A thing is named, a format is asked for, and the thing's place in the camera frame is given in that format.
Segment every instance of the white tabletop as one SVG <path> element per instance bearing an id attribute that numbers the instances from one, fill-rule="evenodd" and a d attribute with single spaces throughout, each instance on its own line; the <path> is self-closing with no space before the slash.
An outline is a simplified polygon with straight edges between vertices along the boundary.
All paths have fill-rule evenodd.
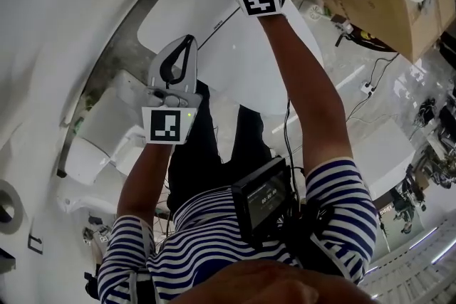
<path id="1" fill-rule="evenodd" d="M 198 79 L 235 102 L 265 115 L 286 111 L 286 90 L 271 46 L 256 18 L 235 0 L 159 0 L 138 30 L 144 47 L 158 53 L 185 34 L 198 42 Z M 296 7 L 283 12 L 323 65 L 320 49 Z"/>

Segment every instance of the black pants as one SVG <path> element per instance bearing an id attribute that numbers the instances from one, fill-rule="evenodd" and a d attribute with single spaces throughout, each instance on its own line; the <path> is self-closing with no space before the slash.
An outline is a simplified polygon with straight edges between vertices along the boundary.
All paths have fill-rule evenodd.
<path id="1" fill-rule="evenodd" d="M 271 152 L 263 142 L 260 114 L 241 105 L 232 157 L 222 164 L 209 110 L 209 88 L 198 81 L 197 93 L 203 99 L 190 136 L 185 145 L 176 146 L 168 169 L 167 205 L 172 213 L 193 196 L 231 185 L 271 160 Z"/>

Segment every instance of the black and white square marker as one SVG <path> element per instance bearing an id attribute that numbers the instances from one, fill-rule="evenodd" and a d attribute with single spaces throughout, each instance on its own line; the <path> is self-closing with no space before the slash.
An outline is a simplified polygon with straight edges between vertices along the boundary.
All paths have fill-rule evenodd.
<path id="1" fill-rule="evenodd" d="M 274 0 L 242 0 L 250 16 L 276 11 Z"/>
<path id="2" fill-rule="evenodd" d="M 150 140 L 151 141 L 180 141 L 180 111 L 151 110 L 150 111 Z"/>

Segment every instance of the gray floor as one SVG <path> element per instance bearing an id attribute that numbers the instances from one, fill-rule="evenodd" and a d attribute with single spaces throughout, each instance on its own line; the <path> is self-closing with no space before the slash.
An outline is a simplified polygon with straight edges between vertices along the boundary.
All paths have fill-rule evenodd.
<path id="1" fill-rule="evenodd" d="M 86 106 L 101 96 L 118 70 L 126 69 L 145 83 L 149 64 L 155 54 L 139 44 L 137 31 L 156 1 L 140 0 L 116 31 L 88 81 L 78 112 L 73 118 L 73 126 Z M 292 1 L 299 7 L 303 0 Z M 370 51 L 350 41 L 342 41 L 336 48 L 334 44 L 339 33 L 330 21 L 306 21 L 320 45 L 324 68 L 338 88 L 348 115 L 366 97 L 360 91 L 360 86 L 370 78 L 375 60 L 379 57 L 391 58 L 394 54 Z M 385 61 L 378 63 L 373 74 L 374 84 L 379 81 L 386 65 Z M 415 131 L 413 122 L 420 104 L 426 98 L 433 97 L 438 105 L 442 105 L 445 93 L 452 88 L 454 74 L 453 69 L 437 51 L 427 52 L 415 65 L 399 56 L 385 70 L 373 97 L 348 121 L 351 142 L 355 144 L 361 141 L 390 117 L 408 137 L 412 136 Z M 225 162 L 229 160 L 232 151 L 237 109 L 238 105 L 232 100 L 212 91 L 211 110 L 214 126 L 218 127 L 216 132 L 219 152 Z M 287 155 L 283 130 L 274 131 L 283 121 L 284 116 L 264 116 L 264 141 L 278 154 Z M 69 133 L 67 145 L 71 137 L 72 134 Z M 301 166 L 301 129 L 297 121 L 289 125 L 289 139 L 294 151 L 295 165 Z M 423 146 L 425 136 L 418 130 L 413 134 L 411 142 L 418 150 Z M 303 180 L 300 180 L 299 184 L 302 188 Z"/>

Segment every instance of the striped shirt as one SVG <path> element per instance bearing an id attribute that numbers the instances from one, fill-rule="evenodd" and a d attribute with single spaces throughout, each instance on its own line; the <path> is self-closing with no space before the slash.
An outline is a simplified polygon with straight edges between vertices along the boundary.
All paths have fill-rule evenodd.
<path id="1" fill-rule="evenodd" d="M 335 159 L 306 179 L 307 200 L 332 206 L 333 216 L 311 239 L 355 283 L 368 268 L 375 246 L 376 210 L 352 159 Z M 284 243 L 264 243 L 261 251 L 242 241 L 231 189 L 194 196 L 176 212 L 175 234 L 155 251 L 152 229 L 142 219 L 122 216 L 114 224 L 98 274 L 102 303 L 137 303 L 136 282 L 152 280 L 157 303 L 166 303 L 240 260 L 267 258 L 300 266 Z"/>

